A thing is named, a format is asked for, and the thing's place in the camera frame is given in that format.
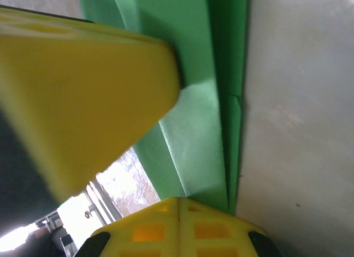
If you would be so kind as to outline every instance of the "bright light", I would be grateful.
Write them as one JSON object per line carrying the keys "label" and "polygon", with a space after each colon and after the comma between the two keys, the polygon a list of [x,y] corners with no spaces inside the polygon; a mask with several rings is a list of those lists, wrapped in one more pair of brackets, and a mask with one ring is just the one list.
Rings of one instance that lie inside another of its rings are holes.
{"label": "bright light", "polygon": [[20,227],[0,238],[0,252],[14,250],[26,242],[28,235],[37,230],[36,224]]}

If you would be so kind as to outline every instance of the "dark fabric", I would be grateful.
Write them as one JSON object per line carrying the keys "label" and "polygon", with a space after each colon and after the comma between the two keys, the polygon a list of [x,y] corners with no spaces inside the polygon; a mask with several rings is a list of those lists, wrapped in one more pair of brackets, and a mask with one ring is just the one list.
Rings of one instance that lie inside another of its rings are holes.
{"label": "dark fabric", "polygon": [[16,248],[14,251],[16,257],[62,257],[64,252],[59,250],[53,242],[53,233],[36,238],[31,235],[26,243]]}
{"label": "dark fabric", "polygon": [[57,207],[0,111],[0,237],[33,223]]}

